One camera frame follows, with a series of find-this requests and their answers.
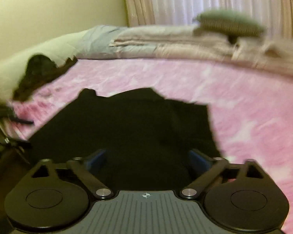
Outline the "grey green pillow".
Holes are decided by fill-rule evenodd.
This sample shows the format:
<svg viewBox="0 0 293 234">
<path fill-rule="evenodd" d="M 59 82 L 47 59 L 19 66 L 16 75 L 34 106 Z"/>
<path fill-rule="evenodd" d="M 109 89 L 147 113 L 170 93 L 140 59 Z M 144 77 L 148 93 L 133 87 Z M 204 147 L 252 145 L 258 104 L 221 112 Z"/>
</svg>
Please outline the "grey green pillow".
<svg viewBox="0 0 293 234">
<path fill-rule="evenodd" d="M 266 27 L 250 16 L 234 10 L 210 9 L 193 18 L 205 30 L 232 36 L 261 37 Z"/>
</svg>

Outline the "folded beige duvet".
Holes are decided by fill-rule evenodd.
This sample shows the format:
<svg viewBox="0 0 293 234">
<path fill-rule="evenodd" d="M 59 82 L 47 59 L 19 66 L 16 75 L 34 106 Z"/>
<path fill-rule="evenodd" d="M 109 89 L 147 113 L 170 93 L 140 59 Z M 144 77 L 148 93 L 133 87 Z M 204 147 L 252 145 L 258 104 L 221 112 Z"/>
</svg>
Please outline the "folded beige duvet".
<svg viewBox="0 0 293 234">
<path fill-rule="evenodd" d="M 47 56 L 57 66 L 63 66 L 72 57 L 215 60 L 293 77 L 293 42 L 286 39 L 239 37 L 231 44 L 226 35 L 194 25 L 98 25 L 48 40 L 0 61 L 0 100 L 12 98 L 28 60 L 35 54 Z"/>
</svg>

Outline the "pink floral bedspread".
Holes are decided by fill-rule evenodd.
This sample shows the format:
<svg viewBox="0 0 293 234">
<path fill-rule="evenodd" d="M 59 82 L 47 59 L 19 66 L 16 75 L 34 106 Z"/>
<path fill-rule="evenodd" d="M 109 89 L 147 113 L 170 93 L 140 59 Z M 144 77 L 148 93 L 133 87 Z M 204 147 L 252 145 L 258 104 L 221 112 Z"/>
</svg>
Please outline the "pink floral bedspread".
<svg viewBox="0 0 293 234">
<path fill-rule="evenodd" d="M 9 133 L 30 137 L 83 88 L 108 97 L 143 87 L 166 98 L 207 104 L 226 158 L 257 160 L 287 196 L 283 230 L 293 233 L 293 79 L 198 60 L 80 60 L 31 101 L 13 104 L 17 115 L 34 125 L 13 124 Z"/>
</svg>

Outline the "dark garment near bed edge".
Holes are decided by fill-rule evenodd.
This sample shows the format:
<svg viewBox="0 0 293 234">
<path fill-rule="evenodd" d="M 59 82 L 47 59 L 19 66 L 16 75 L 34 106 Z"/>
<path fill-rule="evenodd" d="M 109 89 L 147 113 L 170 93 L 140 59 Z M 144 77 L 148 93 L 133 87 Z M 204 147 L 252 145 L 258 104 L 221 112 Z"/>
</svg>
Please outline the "dark garment near bed edge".
<svg viewBox="0 0 293 234">
<path fill-rule="evenodd" d="M 13 91 L 14 101 L 28 101 L 32 93 L 64 75 L 77 63 L 77 58 L 68 58 L 63 66 L 58 67 L 54 61 L 42 54 L 32 56 L 27 64 L 25 74 Z"/>
</svg>

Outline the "black zip jacket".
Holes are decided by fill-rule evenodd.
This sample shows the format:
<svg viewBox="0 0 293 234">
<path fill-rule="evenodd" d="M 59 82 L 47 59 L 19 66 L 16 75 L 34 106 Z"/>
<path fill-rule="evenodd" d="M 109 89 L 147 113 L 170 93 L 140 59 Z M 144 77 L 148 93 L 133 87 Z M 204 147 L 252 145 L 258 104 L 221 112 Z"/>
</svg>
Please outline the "black zip jacket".
<svg viewBox="0 0 293 234">
<path fill-rule="evenodd" d="M 84 89 L 29 142 L 34 159 L 57 163 L 104 150 L 90 172 L 113 190 L 180 189 L 201 174 L 190 150 L 221 155 L 205 105 L 166 99 L 151 88 L 111 97 Z"/>
</svg>

